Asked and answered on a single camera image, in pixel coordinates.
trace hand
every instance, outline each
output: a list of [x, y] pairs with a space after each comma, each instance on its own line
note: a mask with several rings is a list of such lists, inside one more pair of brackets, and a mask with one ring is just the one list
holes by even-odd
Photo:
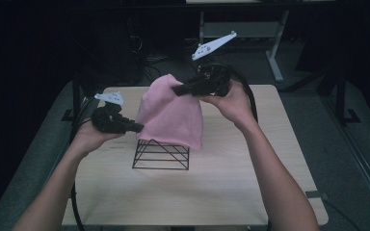
[[91, 121], [85, 121], [79, 128], [70, 147], [75, 148], [77, 153], [87, 156], [90, 152], [95, 151], [104, 142], [124, 136], [124, 134], [108, 134], [99, 132]]
[[221, 114], [234, 122], [238, 128], [251, 123], [252, 120], [255, 121], [243, 85], [234, 80], [230, 80], [229, 93], [225, 97], [205, 95], [199, 99], [216, 106]]

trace dark background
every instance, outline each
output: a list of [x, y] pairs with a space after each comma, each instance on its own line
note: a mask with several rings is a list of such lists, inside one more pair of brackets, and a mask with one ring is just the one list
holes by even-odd
[[[130, 52], [130, 30], [140, 30], [149, 52], [181, 47], [183, 38], [198, 36], [192, 14], [143, 13], [134, 17], [140, 26], [130, 28], [126, 15], [76, 17], [69, 6], [65, 1], [0, 1], [0, 197], [66, 83], [78, 77], [85, 94], [94, 94], [141, 79], [144, 54]], [[370, 106], [370, 1], [296, 10], [289, 22], [284, 39], [307, 41], [298, 69], [317, 71], [338, 64]]]

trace wire frame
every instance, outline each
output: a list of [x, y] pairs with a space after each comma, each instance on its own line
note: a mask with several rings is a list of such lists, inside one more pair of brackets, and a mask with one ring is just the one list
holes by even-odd
[[189, 147], [138, 140], [132, 168], [189, 170]]

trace table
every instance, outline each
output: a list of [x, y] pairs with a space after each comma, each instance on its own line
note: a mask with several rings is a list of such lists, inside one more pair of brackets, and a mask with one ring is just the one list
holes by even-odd
[[[278, 92], [251, 86], [259, 124], [282, 162], [305, 192], [317, 191]], [[135, 118], [147, 87], [120, 91], [122, 115]], [[247, 145], [233, 123], [201, 102], [203, 147], [191, 149], [189, 170], [133, 169], [137, 138], [127, 133], [107, 141], [81, 163], [76, 177], [83, 224], [264, 225], [267, 215]], [[320, 198], [309, 199], [319, 224], [328, 222]], [[64, 225], [75, 224], [71, 202]]]

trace forearm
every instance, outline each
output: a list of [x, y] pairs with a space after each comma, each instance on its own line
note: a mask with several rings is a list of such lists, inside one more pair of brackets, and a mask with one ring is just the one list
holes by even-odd
[[318, 230], [314, 212], [302, 189], [251, 119], [238, 126], [248, 143], [251, 161], [273, 230]]
[[81, 156], [72, 148], [65, 153], [43, 190], [13, 230], [60, 230]]

